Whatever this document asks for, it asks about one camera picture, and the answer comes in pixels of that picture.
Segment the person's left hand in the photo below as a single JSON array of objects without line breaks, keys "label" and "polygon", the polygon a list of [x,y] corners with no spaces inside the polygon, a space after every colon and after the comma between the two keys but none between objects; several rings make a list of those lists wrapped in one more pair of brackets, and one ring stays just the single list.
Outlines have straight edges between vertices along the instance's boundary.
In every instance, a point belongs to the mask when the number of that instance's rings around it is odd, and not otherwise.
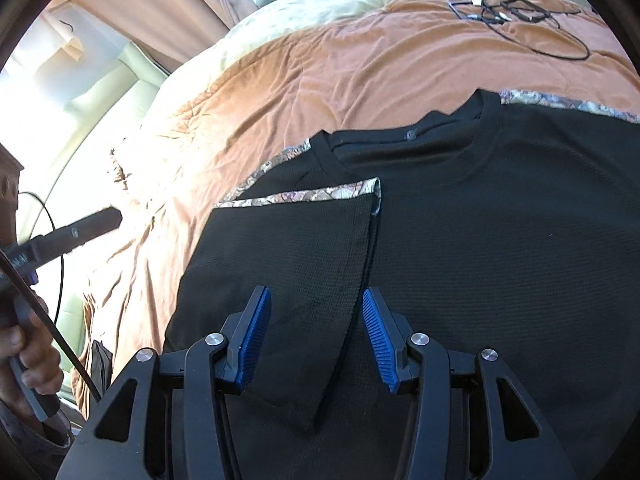
[{"label": "person's left hand", "polygon": [[[1,401],[21,418],[34,417],[21,386],[46,396],[57,394],[63,382],[61,356],[53,347],[51,334],[32,309],[28,314],[32,323],[29,335],[19,325],[1,329]],[[20,379],[8,364],[14,356],[26,367]]]}]

